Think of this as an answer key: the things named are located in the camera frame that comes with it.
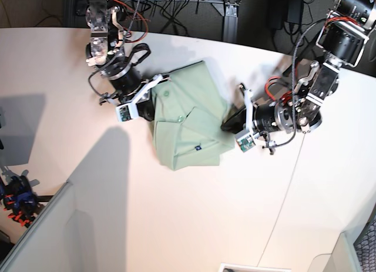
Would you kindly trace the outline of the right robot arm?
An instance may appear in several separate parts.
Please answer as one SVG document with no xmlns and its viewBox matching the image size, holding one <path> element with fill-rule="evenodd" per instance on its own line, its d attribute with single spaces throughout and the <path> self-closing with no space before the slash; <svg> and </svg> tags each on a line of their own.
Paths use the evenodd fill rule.
<svg viewBox="0 0 376 272">
<path fill-rule="evenodd" d="M 152 53 L 142 38 L 131 40 L 134 21 L 144 20 L 139 8 L 121 0 L 88 0 L 85 18 L 90 29 L 86 63 L 94 69 L 88 84 L 99 104 L 113 104 L 120 122 L 140 117 L 154 121 L 153 88 L 169 77 L 158 74 L 147 79 L 136 69 Z"/>
</svg>

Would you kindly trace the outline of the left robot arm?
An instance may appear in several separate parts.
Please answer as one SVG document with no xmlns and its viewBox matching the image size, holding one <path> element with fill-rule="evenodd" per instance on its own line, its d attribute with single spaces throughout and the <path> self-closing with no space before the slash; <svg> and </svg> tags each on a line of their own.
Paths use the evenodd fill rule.
<svg viewBox="0 0 376 272">
<path fill-rule="evenodd" d="M 265 83 L 265 103 L 256 104 L 252 91 L 239 86 L 244 106 L 229 116 L 221 129 L 234 134 L 240 147 L 276 147 L 271 133 L 286 132 L 295 136 L 320 125 L 320 108 L 324 99 L 337 89 L 340 68 L 358 65 L 375 31 L 375 0 L 334 0 L 333 9 L 315 24 L 323 27 L 310 45 L 322 49 L 323 59 L 312 61 L 306 76 L 298 77 L 298 65 L 303 57 L 298 47 L 308 30 L 298 38 L 291 65 L 284 75 L 272 76 Z"/>
</svg>

